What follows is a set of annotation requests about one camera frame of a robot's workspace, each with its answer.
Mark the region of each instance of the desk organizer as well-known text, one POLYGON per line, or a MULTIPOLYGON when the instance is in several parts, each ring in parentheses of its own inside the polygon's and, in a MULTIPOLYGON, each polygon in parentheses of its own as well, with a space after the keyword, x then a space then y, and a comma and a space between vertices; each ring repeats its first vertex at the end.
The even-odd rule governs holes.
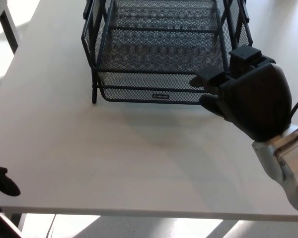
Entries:
POLYGON ((246 0, 88 0, 82 43, 107 101, 199 104, 194 73, 252 45, 246 0))

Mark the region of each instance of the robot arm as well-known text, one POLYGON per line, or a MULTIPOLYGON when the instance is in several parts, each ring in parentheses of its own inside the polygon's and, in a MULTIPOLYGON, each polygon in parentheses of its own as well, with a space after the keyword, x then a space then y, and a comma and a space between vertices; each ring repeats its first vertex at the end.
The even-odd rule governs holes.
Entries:
POLYGON ((283 187, 298 210, 298 126, 292 124, 281 135, 253 142, 252 147, 267 175, 283 187))
POLYGON ((252 147, 269 177, 298 210, 298 126, 291 124, 292 97, 276 62, 250 46, 230 52, 229 72, 208 66, 190 81, 204 87, 201 105, 232 122, 255 142, 252 147))

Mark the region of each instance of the tray leg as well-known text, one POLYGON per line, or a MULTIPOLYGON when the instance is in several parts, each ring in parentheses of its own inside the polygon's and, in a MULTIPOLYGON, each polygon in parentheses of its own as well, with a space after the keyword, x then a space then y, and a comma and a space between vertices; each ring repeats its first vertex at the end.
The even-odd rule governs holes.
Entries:
POLYGON ((91 71, 91 80, 92 80, 92 93, 91 93, 91 102, 96 104, 97 102, 97 80, 96 80, 96 72, 91 71))

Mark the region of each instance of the white surface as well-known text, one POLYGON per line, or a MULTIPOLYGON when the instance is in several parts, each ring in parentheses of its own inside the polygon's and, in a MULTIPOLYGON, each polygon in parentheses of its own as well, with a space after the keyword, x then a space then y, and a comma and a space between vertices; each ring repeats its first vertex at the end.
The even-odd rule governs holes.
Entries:
MULTIPOLYGON (((197 106, 91 104, 84 1, 42 0, 0 89, 11 212, 298 220, 251 140, 197 106)), ((298 1, 250 0, 254 46, 298 100, 298 1)), ((298 112, 294 117, 298 124, 298 112)))

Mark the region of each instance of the table leg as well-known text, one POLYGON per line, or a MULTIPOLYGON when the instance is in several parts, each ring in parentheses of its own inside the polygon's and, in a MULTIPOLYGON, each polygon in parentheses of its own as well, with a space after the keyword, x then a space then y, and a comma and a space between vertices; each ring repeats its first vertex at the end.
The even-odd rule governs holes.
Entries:
POLYGON ((22 238, 21 231, 10 221, 0 208, 0 238, 22 238))
POLYGON ((0 23, 2 25, 4 34, 9 42, 9 45, 12 49, 13 54, 15 54, 16 49, 18 48, 20 39, 16 29, 16 26, 12 20, 10 11, 6 7, 3 13, 0 16, 0 23))

